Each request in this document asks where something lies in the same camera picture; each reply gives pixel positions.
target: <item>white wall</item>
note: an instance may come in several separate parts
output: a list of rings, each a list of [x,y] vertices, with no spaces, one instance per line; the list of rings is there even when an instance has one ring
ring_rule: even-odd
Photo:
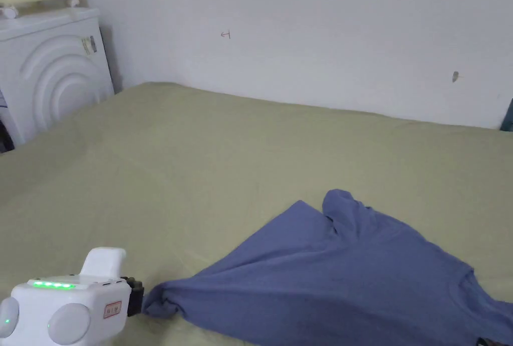
[[[492,128],[513,97],[513,0],[87,2],[102,10],[117,86]]]

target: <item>dark object in corner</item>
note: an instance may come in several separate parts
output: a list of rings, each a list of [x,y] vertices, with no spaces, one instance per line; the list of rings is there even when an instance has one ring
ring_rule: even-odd
[[[143,282],[135,280],[135,278],[122,277],[125,279],[132,292],[128,301],[128,317],[133,317],[141,313],[143,307],[144,287]]]
[[[506,117],[502,122],[502,126],[500,126],[500,130],[506,132],[513,132],[513,99],[511,100],[511,104],[509,105]]]
[[[2,122],[0,122],[0,153],[4,153],[7,151],[14,150],[15,145],[13,144],[13,140],[11,136],[7,133]]]
[[[479,338],[477,340],[477,344],[475,346],[508,346],[503,343],[498,343],[495,341],[491,341],[489,339]]]

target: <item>bed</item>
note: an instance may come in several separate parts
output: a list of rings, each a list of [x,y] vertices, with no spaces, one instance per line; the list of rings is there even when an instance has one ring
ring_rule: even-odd
[[[350,191],[476,268],[513,301],[513,134],[152,83],[0,156],[0,298],[127,250],[151,288],[193,275],[298,199]],[[176,317],[130,318],[118,345],[238,345]]]

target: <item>white round joint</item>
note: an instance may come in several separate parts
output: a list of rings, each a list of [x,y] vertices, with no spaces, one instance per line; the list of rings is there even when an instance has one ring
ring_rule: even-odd
[[[74,8],[80,5],[80,0],[68,0],[68,6]]]
[[[13,20],[20,15],[20,12],[15,7],[4,8],[4,16],[9,20]]]
[[[84,338],[91,316],[89,309],[78,303],[59,308],[48,322],[48,335],[57,344],[74,344]]]
[[[18,324],[20,304],[12,297],[6,298],[0,303],[0,338],[9,337]]]

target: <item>white washing machine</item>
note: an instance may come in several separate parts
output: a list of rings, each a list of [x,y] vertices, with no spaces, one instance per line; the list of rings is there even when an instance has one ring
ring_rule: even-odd
[[[99,11],[0,19],[0,119],[15,146],[114,94]]]

